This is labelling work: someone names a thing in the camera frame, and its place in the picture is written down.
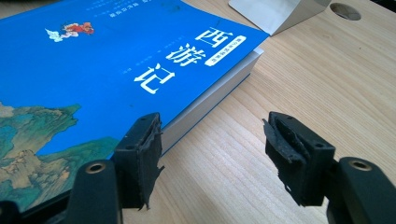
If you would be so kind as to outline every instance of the book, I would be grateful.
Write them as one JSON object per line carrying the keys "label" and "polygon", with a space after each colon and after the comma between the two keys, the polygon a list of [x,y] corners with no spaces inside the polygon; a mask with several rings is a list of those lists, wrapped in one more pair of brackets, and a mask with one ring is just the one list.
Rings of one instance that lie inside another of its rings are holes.
{"label": "book", "polygon": [[0,20],[0,201],[72,188],[143,115],[168,150],[248,76],[267,33],[178,0],[62,1]]}

